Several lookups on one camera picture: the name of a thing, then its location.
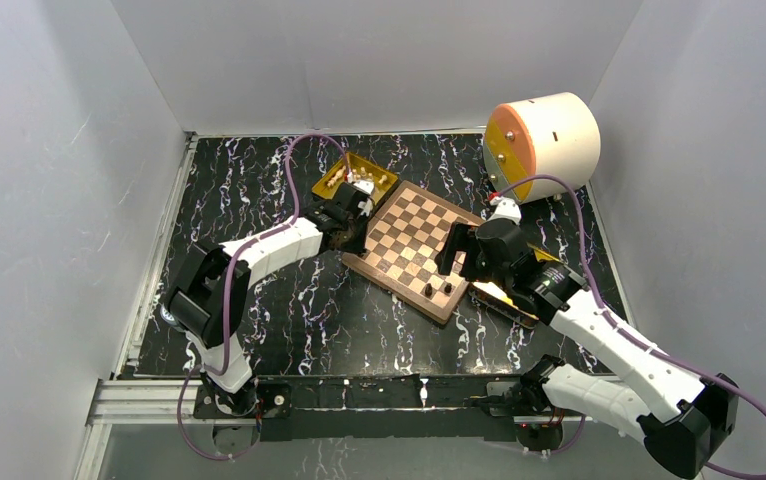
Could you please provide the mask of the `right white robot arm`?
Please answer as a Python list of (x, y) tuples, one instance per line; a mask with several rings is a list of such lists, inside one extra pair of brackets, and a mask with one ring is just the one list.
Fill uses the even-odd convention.
[(611, 383), (546, 356), (515, 390), (536, 414), (554, 407), (583, 413), (640, 442), (671, 474), (694, 478), (732, 433), (738, 400), (712, 379), (675, 366), (627, 323), (606, 319), (583, 276), (538, 258), (519, 226), (498, 218), (452, 224), (435, 258), (449, 274), (493, 282), (514, 305), (584, 347), (619, 377)]

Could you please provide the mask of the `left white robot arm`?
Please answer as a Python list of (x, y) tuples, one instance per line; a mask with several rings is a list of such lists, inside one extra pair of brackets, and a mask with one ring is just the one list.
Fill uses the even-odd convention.
[(202, 370), (234, 416), (253, 411), (258, 391), (237, 331), (249, 290), (284, 267), (329, 251), (359, 255), (375, 202), (370, 180), (341, 183), (334, 196), (243, 240), (197, 243), (167, 287), (161, 313), (192, 341)]

